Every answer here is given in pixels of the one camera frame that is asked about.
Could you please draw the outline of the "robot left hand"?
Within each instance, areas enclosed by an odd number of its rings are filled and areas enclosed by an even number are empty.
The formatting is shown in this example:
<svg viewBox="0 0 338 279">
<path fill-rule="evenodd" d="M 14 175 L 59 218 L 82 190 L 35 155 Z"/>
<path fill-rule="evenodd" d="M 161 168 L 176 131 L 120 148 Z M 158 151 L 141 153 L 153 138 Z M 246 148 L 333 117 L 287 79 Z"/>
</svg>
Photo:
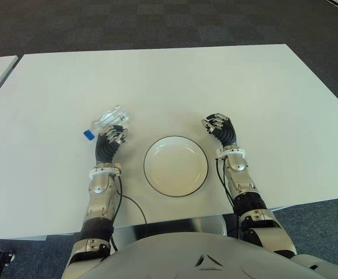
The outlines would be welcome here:
<svg viewBox="0 0 338 279">
<path fill-rule="evenodd" d="M 120 145 L 125 142 L 128 129 L 120 125 L 107 126 L 98 134 L 95 158 L 96 164 L 112 163 Z"/>
</svg>

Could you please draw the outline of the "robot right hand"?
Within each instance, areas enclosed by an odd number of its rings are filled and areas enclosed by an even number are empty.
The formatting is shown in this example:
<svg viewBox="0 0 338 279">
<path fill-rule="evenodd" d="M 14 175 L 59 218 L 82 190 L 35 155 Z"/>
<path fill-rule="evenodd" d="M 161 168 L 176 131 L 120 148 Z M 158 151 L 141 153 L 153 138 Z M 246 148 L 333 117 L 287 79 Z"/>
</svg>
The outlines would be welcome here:
<svg viewBox="0 0 338 279">
<path fill-rule="evenodd" d="M 213 113 L 202 120 L 203 127 L 222 144 L 223 148 L 237 148 L 236 132 L 230 118 L 222 113 Z"/>
</svg>

